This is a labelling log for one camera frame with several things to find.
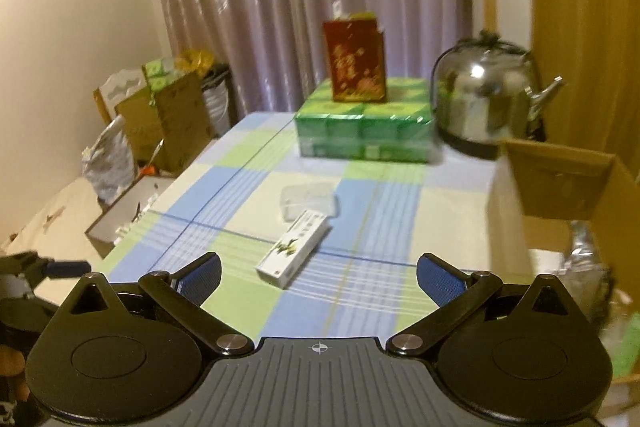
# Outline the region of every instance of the finger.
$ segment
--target finger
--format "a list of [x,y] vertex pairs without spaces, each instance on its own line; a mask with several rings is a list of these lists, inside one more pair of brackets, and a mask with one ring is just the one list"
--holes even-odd
[[9,377],[12,379],[12,386],[14,387],[14,394],[18,400],[25,401],[29,397],[29,388],[27,382],[24,380],[24,375],[18,375],[18,377]]
[[24,355],[9,346],[0,345],[0,375],[14,377],[24,371]]

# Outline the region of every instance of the crosshair symbol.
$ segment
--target crosshair symbol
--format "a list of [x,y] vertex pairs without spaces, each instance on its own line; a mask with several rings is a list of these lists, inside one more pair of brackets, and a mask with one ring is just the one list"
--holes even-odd
[[310,349],[313,349],[318,355],[322,355],[327,349],[331,349],[331,347],[323,344],[322,342],[318,342],[317,344],[311,346]]

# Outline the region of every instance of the checkered tablecloth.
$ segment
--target checkered tablecloth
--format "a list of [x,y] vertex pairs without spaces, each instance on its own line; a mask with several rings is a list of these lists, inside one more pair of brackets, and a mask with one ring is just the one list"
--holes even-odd
[[[254,339],[377,336],[435,309],[415,280],[431,251],[488,269],[484,205],[492,162],[443,150],[438,165],[302,158],[291,113],[253,113],[187,169],[104,260],[111,282],[176,271],[206,251],[222,259],[203,308]],[[286,290],[255,266],[288,228],[287,185],[328,182],[339,215]]]

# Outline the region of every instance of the gray ribbed plate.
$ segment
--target gray ribbed plate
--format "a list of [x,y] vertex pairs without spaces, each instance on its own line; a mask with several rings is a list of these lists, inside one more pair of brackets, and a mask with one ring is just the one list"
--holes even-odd
[[[47,427],[62,425],[54,420]],[[153,427],[486,427],[438,388],[417,360],[389,357],[374,339],[265,339],[221,360]],[[591,421],[580,427],[597,425]]]

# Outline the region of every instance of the yellow curtain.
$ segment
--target yellow curtain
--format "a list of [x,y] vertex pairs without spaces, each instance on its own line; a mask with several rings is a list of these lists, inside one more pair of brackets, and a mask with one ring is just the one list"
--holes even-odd
[[545,111],[552,142],[618,154],[640,170],[640,0],[533,0],[543,86],[568,85]]

